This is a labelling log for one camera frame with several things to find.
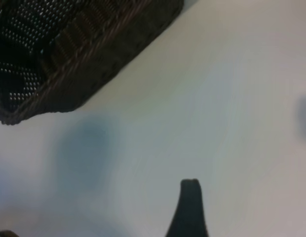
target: woven basket rim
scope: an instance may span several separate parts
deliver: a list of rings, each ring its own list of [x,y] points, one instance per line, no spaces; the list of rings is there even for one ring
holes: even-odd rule
[[[125,25],[130,22],[143,8],[149,5],[153,0],[141,0],[138,4],[135,1],[129,1],[123,5],[120,10],[112,18],[108,19],[104,26],[94,34],[93,39],[86,42],[72,58],[70,58],[64,66],[60,67],[55,73],[48,76],[46,82],[41,85],[37,91],[25,100],[15,111],[9,112],[0,103],[0,115],[5,117],[5,123],[11,123],[17,118],[25,118],[28,111],[33,110],[42,100],[48,95],[50,90],[53,90],[57,85],[69,74],[74,73],[77,68],[91,58],[95,51],[106,44],[114,37]],[[121,19],[124,19],[122,24],[116,24]]]

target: black object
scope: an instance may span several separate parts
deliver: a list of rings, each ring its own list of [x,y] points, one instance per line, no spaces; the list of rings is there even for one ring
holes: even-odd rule
[[[177,209],[166,237],[208,237],[198,180],[183,180]]]
[[[184,0],[0,0],[0,121],[69,112],[158,37]]]

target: white surface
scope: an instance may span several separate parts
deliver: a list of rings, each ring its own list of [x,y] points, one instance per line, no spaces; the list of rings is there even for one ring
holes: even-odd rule
[[[306,237],[306,0],[198,0],[79,111],[0,125],[22,237],[162,237],[185,178],[211,237]]]

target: black pointed object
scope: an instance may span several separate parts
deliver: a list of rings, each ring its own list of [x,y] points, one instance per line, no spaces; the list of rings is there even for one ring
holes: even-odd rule
[[[181,182],[177,209],[166,237],[209,237],[198,180]]]

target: wicker basket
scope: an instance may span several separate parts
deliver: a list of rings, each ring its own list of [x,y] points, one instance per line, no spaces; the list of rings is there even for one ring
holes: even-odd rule
[[[0,120],[69,112],[179,15],[184,0],[1,0]]]

